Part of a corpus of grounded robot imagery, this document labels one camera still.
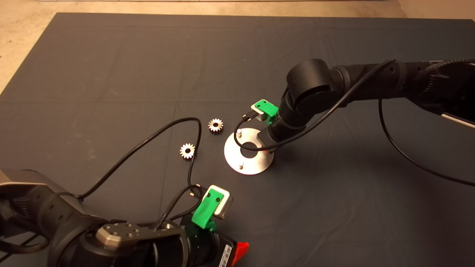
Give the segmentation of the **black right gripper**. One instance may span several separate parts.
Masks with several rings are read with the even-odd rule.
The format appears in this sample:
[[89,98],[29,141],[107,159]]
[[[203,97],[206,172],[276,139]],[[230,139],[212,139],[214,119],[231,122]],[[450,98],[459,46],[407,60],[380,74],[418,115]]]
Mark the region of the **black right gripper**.
[[298,134],[298,127],[286,125],[285,123],[272,123],[259,133],[261,146],[268,147],[278,142],[282,142]]

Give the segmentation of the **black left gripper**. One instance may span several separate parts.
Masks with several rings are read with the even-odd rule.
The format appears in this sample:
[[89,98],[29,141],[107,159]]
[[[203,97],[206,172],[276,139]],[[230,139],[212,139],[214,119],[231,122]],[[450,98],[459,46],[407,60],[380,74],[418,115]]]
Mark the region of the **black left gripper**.
[[234,267],[249,249],[248,242],[236,242],[224,233],[204,230],[191,221],[181,219],[188,237],[187,267]]

